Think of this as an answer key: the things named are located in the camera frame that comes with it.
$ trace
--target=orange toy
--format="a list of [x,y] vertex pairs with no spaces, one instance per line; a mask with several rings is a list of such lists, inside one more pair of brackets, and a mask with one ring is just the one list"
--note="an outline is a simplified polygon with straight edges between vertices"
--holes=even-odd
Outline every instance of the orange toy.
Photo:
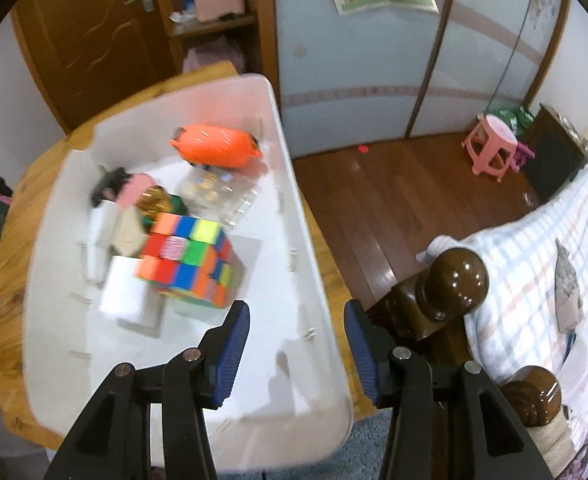
[[263,156],[252,134],[234,128],[191,124],[178,128],[170,144],[192,164],[242,168]]

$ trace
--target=bedpost knob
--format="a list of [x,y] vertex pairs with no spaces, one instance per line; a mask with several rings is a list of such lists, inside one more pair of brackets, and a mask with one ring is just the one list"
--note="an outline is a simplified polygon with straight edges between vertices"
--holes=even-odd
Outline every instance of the bedpost knob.
[[560,411],[560,386],[546,368],[523,366],[500,390],[527,428],[547,425]]
[[487,298],[490,280],[478,254],[465,248],[444,251],[423,272],[416,299],[421,312],[434,321],[464,316]]

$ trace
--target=checkered blanket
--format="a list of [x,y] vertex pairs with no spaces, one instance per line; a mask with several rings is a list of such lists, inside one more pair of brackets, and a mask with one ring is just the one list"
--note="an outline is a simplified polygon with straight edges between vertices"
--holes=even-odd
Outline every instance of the checkered blanket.
[[[558,334],[555,317],[556,238],[576,269],[588,336],[588,165],[554,199],[519,221],[460,241],[439,236],[418,256],[429,263],[448,248],[467,247],[487,266],[488,297],[465,316],[464,325],[472,356],[497,383],[525,365],[558,374],[564,362],[567,336]],[[587,435],[588,416],[570,416],[570,427],[577,448]]]

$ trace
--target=rubik's cube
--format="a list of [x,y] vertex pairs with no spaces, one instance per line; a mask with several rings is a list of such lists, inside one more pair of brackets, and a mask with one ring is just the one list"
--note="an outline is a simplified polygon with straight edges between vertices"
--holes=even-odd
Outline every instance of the rubik's cube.
[[217,222],[169,213],[157,215],[140,253],[136,275],[162,293],[226,307],[235,255]]

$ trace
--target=white plastic bin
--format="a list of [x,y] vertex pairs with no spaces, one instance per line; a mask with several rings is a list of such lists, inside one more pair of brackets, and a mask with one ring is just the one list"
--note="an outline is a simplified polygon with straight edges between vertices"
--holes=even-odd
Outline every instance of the white plastic bin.
[[[247,241],[244,251],[253,251],[239,298],[250,306],[251,327],[231,397],[218,411],[205,410],[216,467],[320,460],[342,445],[353,409],[273,91],[259,75],[130,108],[98,124],[88,150],[70,153],[42,219],[25,295],[24,376],[32,411],[40,424],[65,434],[113,366],[165,363],[222,322],[226,311],[200,307],[184,317],[167,305],[158,333],[133,332],[98,313],[101,291],[83,276],[81,240],[100,166],[146,171],[173,191],[190,166],[168,141],[189,123],[250,131],[267,165],[254,204],[232,230]],[[158,406],[151,441],[152,463],[162,465]]]

